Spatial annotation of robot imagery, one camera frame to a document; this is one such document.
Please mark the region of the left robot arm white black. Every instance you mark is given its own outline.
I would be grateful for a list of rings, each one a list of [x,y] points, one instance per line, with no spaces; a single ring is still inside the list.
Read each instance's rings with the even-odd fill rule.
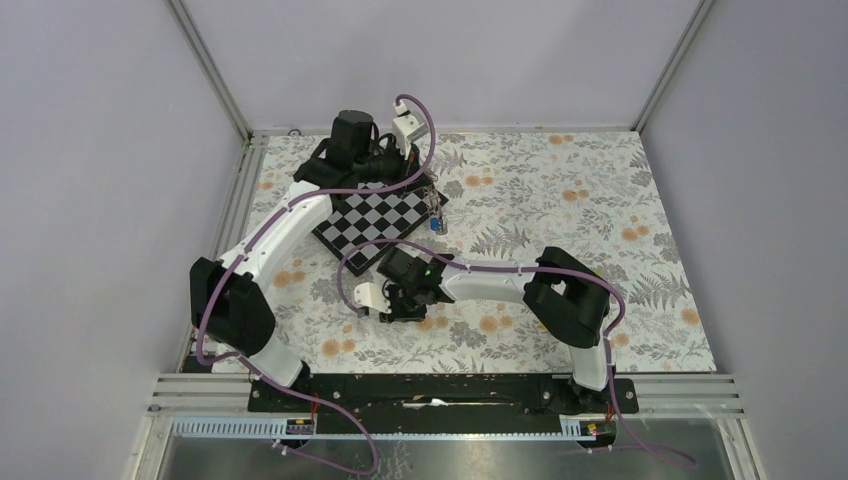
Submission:
[[[397,99],[389,132],[373,117],[342,110],[323,138],[295,170],[275,209],[216,259],[201,257],[189,271],[192,325],[198,341],[228,347],[227,356],[245,362],[272,386],[272,398],[288,411],[309,401],[310,385],[299,377],[304,361],[277,335],[267,295],[274,276],[303,240],[346,200],[378,200],[431,185],[425,170],[434,153],[416,142],[434,138],[434,122],[422,106]]]

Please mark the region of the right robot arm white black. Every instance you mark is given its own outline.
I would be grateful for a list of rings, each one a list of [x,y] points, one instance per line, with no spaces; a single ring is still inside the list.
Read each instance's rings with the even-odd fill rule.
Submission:
[[[602,328],[610,292],[601,278],[558,247],[529,262],[469,260],[441,254],[428,260],[393,248],[377,272],[388,280],[384,322],[419,321],[430,305],[470,300],[522,304],[568,347],[573,396],[597,412],[613,398]]]

